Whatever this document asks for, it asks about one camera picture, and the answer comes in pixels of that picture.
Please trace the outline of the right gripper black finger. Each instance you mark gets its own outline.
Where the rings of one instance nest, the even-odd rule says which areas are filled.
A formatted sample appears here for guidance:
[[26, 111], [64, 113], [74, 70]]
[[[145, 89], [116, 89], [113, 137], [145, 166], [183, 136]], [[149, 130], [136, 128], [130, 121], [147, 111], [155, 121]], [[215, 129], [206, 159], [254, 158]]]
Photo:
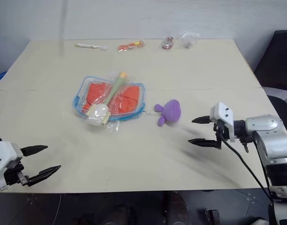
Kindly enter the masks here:
[[217, 146], [217, 141], [206, 140], [203, 138], [191, 139], [191, 140], [188, 140], [188, 142], [193, 144], [193, 145], [200, 146], [200, 147], [216, 147]]
[[192, 123], [197, 123], [197, 124], [209, 124], [211, 123], [210, 116], [201, 116], [193, 119], [191, 121]]

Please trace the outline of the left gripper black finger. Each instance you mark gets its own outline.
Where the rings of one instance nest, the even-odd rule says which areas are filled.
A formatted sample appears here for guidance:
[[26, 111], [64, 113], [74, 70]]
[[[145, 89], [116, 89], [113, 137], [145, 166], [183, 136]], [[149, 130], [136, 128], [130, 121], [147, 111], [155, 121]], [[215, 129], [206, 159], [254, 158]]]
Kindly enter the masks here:
[[28, 146], [28, 147], [21, 148], [21, 152], [23, 153], [23, 155], [25, 157], [27, 157], [27, 156], [37, 154], [40, 151], [47, 149], [47, 148], [48, 148], [48, 146], [46, 146], [46, 145]]
[[40, 171], [38, 175], [29, 178], [28, 186], [31, 187], [39, 182], [46, 180], [47, 178], [52, 176], [54, 173], [56, 173], [60, 168], [61, 168], [61, 165], [58, 165], [58, 166], [49, 167], [45, 170]]

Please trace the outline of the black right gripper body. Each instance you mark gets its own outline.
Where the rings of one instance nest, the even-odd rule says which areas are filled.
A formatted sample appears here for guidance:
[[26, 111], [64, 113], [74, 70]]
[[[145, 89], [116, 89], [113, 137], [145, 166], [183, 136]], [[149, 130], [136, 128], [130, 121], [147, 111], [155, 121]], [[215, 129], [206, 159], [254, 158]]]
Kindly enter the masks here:
[[229, 131], [226, 127], [226, 123], [222, 119], [215, 120], [210, 118], [210, 121], [214, 123], [213, 131], [215, 131], [216, 140], [212, 140], [211, 147], [221, 149], [221, 143], [226, 143], [229, 139]]

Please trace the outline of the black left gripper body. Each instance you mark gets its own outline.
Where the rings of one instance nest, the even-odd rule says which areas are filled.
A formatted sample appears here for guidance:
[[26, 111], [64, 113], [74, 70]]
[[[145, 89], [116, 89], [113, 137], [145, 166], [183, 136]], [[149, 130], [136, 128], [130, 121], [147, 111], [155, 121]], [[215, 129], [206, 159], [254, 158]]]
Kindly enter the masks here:
[[22, 186], [31, 186], [31, 181], [27, 175], [24, 175], [22, 170], [24, 166], [19, 163], [12, 169], [7, 169], [4, 173], [5, 181], [8, 186], [19, 183]]

